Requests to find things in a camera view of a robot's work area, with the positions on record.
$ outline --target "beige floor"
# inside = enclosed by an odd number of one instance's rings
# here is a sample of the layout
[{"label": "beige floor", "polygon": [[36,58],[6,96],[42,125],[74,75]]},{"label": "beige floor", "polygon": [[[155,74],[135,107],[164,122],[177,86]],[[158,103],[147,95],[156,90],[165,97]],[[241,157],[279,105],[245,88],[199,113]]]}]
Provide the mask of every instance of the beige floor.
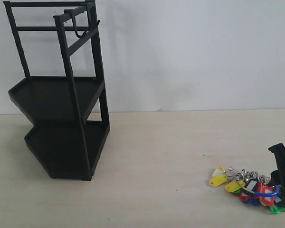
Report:
[{"label": "beige floor", "polygon": [[52,180],[26,148],[22,115],[0,115],[0,228],[284,227],[285,213],[208,185],[218,166],[269,175],[285,110],[111,114],[91,182]]}]

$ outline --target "black shelf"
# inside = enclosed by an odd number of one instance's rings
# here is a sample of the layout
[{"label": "black shelf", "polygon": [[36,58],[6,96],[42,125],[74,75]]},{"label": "black shelf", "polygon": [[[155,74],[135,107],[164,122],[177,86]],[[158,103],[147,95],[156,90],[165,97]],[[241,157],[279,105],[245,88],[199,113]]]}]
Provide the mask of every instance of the black shelf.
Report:
[{"label": "black shelf", "polygon": [[[9,96],[35,127],[72,126],[75,115],[66,77],[31,76],[12,89]],[[74,77],[81,119],[86,123],[104,86],[96,77]]]},{"label": "black shelf", "polygon": [[[88,158],[93,176],[110,126],[101,121],[87,121],[84,126]],[[36,128],[25,136],[28,148],[51,178],[86,179],[80,149],[81,134],[77,128]]]},{"label": "black shelf", "polygon": [[[25,75],[9,96],[34,125],[25,142],[51,178],[90,181],[110,131],[95,1],[4,1],[4,5]],[[55,26],[17,26],[12,11],[13,7],[72,6],[76,8],[53,16]],[[88,26],[78,27],[76,16],[82,13]],[[68,20],[72,26],[65,27]],[[65,76],[31,76],[19,36],[28,31],[57,33]],[[74,32],[78,40],[68,44],[66,32]],[[70,58],[88,41],[95,77],[74,77]],[[97,100],[101,121],[88,121]]]}]

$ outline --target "shelf tier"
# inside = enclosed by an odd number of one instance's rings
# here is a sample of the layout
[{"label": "shelf tier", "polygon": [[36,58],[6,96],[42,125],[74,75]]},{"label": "shelf tier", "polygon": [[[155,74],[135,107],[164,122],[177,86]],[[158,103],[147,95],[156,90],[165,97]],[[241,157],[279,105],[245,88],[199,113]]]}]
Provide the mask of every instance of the shelf tier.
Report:
[{"label": "shelf tier", "polygon": [[[85,141],[93,176],[110,126],[87,121]],[[77,128],[36,128],[25,136],[28,148],[51,178],[88,180],[84,172],[84,149]]]},{"label": "shelf tier", "polygon": [[[32,76],[9,90],[12,102],[35,127],[75,126],[67,78]],[[95,77],[74,77],[83,124],[86,123],[104,86]]]}]

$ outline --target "metal bar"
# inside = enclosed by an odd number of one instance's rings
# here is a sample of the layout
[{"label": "metal bar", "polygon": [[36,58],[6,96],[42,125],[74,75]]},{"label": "metal bar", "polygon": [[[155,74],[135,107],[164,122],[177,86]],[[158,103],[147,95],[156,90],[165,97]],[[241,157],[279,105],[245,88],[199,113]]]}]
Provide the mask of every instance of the metal bar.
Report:
[{"label": "metal bar", "polygon": [[[57,31],[56,26],[18,26],[17,31]],[[88,31],[88,26],[78,26],[77,31]],[[75,31],[74,27],[66,26],[65,31]]]},{"label": "metal bar", "polygon": [[25,59],[23,47],[21,44],[19,33],[17,31],[17,28],[16,28],[16,22],[15,22],[15,18],[13,15],[13,11],[12,11],[11,6],[10,6],[10,2],[5,1],[4,6],[5,6],[6,13],[8,15],[8,18],[9,18],[9,22],[10,22],[9,24],[10,24],[11,31],[12,31],[13,36],[14,36],[14,40],[16,43],[16,47],[18,50],[19,57],[20,57],[20,61],[21,61],[22,67],[23,67],[24,75],[26,78],[30,78],[28,63],[27,63],[27,60]]},{"label": "metal bar", "polygon": [[[88,10],[87,16],[88,16],[90,28],[93,28],[95,25],[97,25],[98,19],[97,19],[97,13],[96,13],[96,6]],[[104,81],[105,79],[104,67],[103,67],[103,60],[101,56],[100,38],[99,38],[98,31],[95,36],[91,37],[91,46],[92,46],[92,52],[93,52],[93,60],[94,60],[96,78],[98,80]],[[99,96],[99,104],[100,104],[101,119],[103,123],[110,125],[105,87]]]},{"label": "metal bar", "polygon": [[90,169],[89,156],[87,153],[85,132],[84,132],[83,123],[82,123],[82,119],[81,119],[81,113],[80,113],[79,102],[78,102],[78,98],[77,98],[77,92],[76,92],[76,86],[75,86],[75,81],[74,81],[74,76],[73,76],[71,60],[67,54],[66,33],[64,30],[64,26],[63,26],[63,22],[61,20],[61,17],[60,16],[54,16],[54,19],[55,19],[55,25],[57,27],[57,35],[58,35],[58,40],[59,40],[59,44],[60,44],[61,56],[62,56],[64,68],[65,68],[68,89],[70,92],[70,97],[71,97],[71,102],[72,102],[72,107],[73,107],[73,113],[75,116],[75,123],[79,128],[78,133],[80,134],[81,139],[82,139],[82,149],[84,151],[82,153],[83,166],[84,166],[86,178],[87,178],[87,180],[90,180],[92,178],[92,174],[91,174],[91,169]]},{"label": "metal bar", "polygon": [[84,1],[32,1],[32,2],[11,2],[11,7],[72,7],[81,6]]},{"label": "metal bar", "polygon": [[71,56],[74,54],[81,46],[83,46],[92,36],[98,33],[98,28],[95,28],[93,31],[87,32],[85,37],[77,40],[74,44],[72,44],[68,49],[67,49],[67,54]]}]

